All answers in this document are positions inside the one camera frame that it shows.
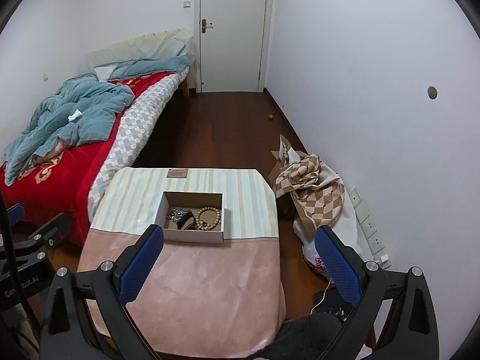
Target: blue comforter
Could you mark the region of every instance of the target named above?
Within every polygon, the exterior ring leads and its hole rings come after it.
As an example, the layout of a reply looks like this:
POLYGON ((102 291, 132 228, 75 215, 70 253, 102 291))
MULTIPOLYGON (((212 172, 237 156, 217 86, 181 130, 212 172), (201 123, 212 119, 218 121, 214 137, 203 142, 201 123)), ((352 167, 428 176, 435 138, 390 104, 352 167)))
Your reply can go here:
POLYGON ((6 185, 34 167, 34 156, 51 152, 58 138, 68 147, 108 140, 116 114, 133 100, 128 86, 98 82, 95 72, 65 81, 56 95, 38 105, 22 136, 4 150, 6 185), (76 110, 81 116, 69 121, 76 110))
POLYGON ((161 71, 181 73, 189 63, 190 59, 186 55, 178 55, 169 59, 143 59, 122 62, 117 65, 109 80, 125 80, 161 71))

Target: red blanket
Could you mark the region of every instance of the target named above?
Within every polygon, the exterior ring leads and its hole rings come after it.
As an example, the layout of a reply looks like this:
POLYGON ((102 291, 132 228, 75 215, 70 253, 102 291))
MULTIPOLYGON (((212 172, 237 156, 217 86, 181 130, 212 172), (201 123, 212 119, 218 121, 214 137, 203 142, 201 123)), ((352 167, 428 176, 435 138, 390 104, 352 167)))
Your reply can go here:
MULTIPOLYGON (((129 85, 136 99, 150 85, 170 74, 172 73, 154 73, 111 82, 129 85)), ((25 208, 24 220, 37 227, 44 225, 60 212, 69 214, 73 219, 73 227, 67 239, 83 246, 90 228, 88 193, 115 141, 122 116, 123 112, 117 115, 107 141, 64 150, 54 159, 20 175, 10 187, 5 185, 2 167, 0 189, 7 206, 21 204, 25 208)))

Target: door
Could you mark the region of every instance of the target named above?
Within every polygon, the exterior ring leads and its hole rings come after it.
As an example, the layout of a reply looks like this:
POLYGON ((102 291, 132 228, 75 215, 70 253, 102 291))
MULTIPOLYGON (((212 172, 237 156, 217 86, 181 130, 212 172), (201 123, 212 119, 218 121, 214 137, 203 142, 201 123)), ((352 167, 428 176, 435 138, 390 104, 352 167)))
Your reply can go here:
POLYGON ((266 0, 200 0, 203 92, 257 92, 266 0))

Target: table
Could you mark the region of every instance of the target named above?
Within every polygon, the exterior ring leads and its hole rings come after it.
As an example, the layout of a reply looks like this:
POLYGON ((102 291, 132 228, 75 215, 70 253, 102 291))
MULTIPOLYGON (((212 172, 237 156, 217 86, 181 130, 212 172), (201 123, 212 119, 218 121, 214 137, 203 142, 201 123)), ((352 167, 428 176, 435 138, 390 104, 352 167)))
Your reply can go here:
MULTIPOLYGON (((272 342, 285 319, 275 197, 256 170, 124 168, 100 202, 79 271, 115 260, 155 222, 164 191, 225 195, 223 244, 166 242, 127 309, 158 352, 243 358, 272 342)), ((107 335, 97 305, 89 303, 107 335)))

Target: wooden bead bracelet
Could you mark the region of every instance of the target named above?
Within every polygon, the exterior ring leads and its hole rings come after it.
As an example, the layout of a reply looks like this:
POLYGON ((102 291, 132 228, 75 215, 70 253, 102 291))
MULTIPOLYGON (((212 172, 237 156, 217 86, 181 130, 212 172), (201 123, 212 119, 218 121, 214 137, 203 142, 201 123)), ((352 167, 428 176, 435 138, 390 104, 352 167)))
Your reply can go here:
POLYGON ((220 214, 220 210, 215 208, 215 207, 205 207, 202 208, 198 214, 195 216, 195 222, 196 222, 196 227, 197 230, 201 231, 212 231, 215 227, 217 227, 220 224, 222 215, 220 214), (203 214, 206 211, 213 211, 217 213, 217 219, 213 223, 213 225, 210 225, 208 222, 204 222, 200 220, 200 215, 203 214))

